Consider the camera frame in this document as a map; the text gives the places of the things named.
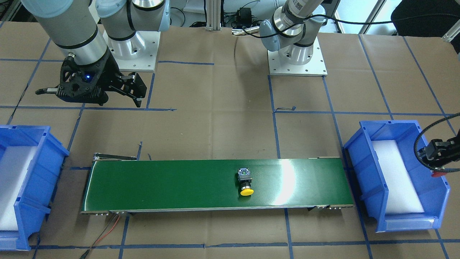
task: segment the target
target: metal base plate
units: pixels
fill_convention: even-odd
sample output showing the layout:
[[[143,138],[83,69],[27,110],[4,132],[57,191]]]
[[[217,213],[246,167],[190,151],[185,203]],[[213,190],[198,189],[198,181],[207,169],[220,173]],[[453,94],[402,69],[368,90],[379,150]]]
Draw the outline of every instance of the metal base plate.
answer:
[[[130,60],[123,60],[115,57],[120,71],[155,72],[156,56],[158,54],[158,46],[160,45],[160,32],[140,31],[139,33],[145,40],[145,54]],[[104,40],[106,43],[109,42],[108,39],[107,33],[104,32]]]
[[[321,48],[319,46],[318,38],[313,43],[314,52],[310,62],[305,65],[293,65],[285,63],[278,56],[277,51],[268,52],[268,65],[270,68],[270,75],[273,76],[298,76],[298,77],[322,77],[328,74],[326,64],[322,57]]]

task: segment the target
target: cardboard surface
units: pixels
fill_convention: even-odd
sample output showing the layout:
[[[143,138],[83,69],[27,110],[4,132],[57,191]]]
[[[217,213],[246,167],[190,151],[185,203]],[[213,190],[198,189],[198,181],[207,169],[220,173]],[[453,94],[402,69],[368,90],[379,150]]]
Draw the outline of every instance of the cardboard surface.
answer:
[[[360,120],[417,119],[424,127],[442,118],[443,111],[458,112],[460,63],[451,45],[440,38],[360,37],[318,35],[328,69],[323,81],[269,77],[267,52],[259,39],[232,36],[230,29],[171,27],[162,33],[155,77],[141,73],[150,99],[143,100],[140,110],[133,110],[130,99],[115,93],[109,93],[103,107],[81,109],[80,104],[52,95],[34,95],[38,88],[58,84],[64,56],[52,42],[45,49],[49,37],[38,24],[6,22],[0,28],[0,123],[8,122],[31,80],[12,123],[51,125],[53,134],[71,146],[65,163],[70,169],[90,166],[94,152],[136,156],[139,150],[141,160],[149,155],[157,160],[274,159],[278,154],[281,158],[342,157],[340,145],[358,129]],[[144,109],[147,103],[149,110]],[[295,111],[273,114],[272,109],[293,106]],[[460,119],[451,124],[457,131]],[[426,136],[446,139],[453,134],[444,123]],[[346,159],[343,162],[350,166]],[[460,239],[460,180],[454,173],[447,178],[452,192],[439,233],[443,239]],[[88,246],[102,231],[105,217],[78,214],[85,179],[85,171],[61,175],[52,213],[40,232],[41,245]],[[101,245],[122,247],[122,258],[291,258],[290,241],[293,258],[369,258],[369,252],[375,259],[445,258],[435,231],[376,234],[375,220],[358,205],[359,209],[332,213],[251,212],[247,222],[241,215],[224,212],[138,214],[127,224],[126,245],[146,247],[120,246],[124,221]],[[213,222],[210,229],[204,227],[208,221]],[[247,227],[248,233],[235,231],[235,224]],[[364,232],[374,242],[370,251]],[[36,236],[30,240],[34,243]],[[382,240],[402,244],[375,244]],[[407,243],[412,240],[433,243]],[[446,250],[454,258],[457,245],[447,243]],[[77,258],[80,252],[84,249],[39,249],[37,258]],[[32,254],[0,253],[0,257],[31,258]],[[95,249],[90,256],[119,254],[117,247]]]

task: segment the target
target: blue crate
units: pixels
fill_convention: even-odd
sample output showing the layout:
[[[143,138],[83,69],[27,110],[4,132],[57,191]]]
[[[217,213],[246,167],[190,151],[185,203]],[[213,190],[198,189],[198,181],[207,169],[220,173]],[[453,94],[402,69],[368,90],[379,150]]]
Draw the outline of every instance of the blue crate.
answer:
[[[450,186],[445,177],[433,178],[414,155],[415,138],[422,131],[417,121],[361,121],[361,128],[345,144],[361,187],[370,217],[377,219],[376,232],[427,230],[441,227]],[[395,140],[404,166],[424,213],[386,215],[389,189],[372,141]],[[427,145],[425,137],[418,149]]]
[[[17,181],[20,186],[19,192],[13,204],[0,204],[14,207],[16,215],[17,231],[8,227],[0,228],[0,250],[30,250],[28,237],[40,230],[46,214],[50,213],[49,202],[52,197],[56,182],[59,177],[63,160],[69,152],[51,133],[48,126],[11,126],[0,125],[0,161],[4,168],[15,167],[14,163],[20,163],[7,157],[7,150],[13,148],[29,148],[32,158],[24,172],[24,181]],[[14,178],[4,170],[4,179]],[[6,189],[0,189],[0,198],[6,197]]]

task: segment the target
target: metal post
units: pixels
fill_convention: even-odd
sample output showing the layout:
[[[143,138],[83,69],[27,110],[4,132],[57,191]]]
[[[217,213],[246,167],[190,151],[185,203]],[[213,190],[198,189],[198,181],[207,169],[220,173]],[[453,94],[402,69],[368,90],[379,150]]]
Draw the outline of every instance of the metal post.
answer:
[[[460,20],[458,20],[458,22],[454,24],[452,28],[450,28],[450,30],[446,32],[446,34],[444,34],[443,40],[445,42],[451,42],[459,33],[460,33]]]
[[[205,0],[206,3],[206,30],[221,30],[220,5],[221,0]]]
[[[374,8],[372,9],[371,13],[369,14],[366,23],[371,23],[377,18],[377,15],[379,15],[380,11],[383,8],[383,5],[386,3],[386,0],[378,0],[377,3],[375,4]],[[366,34],[371,26],[370,25],[363,25],[361,30],[359,31],[359,34]]]

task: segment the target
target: green conveyor belt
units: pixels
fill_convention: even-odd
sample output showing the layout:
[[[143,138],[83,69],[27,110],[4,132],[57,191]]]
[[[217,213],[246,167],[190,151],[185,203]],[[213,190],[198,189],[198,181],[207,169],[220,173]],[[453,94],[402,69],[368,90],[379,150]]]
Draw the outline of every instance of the green conveyor belt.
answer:
[[[248,167],[254,194],[241,196]],[[340,159],[96,161],[82,213],[353,206]]]

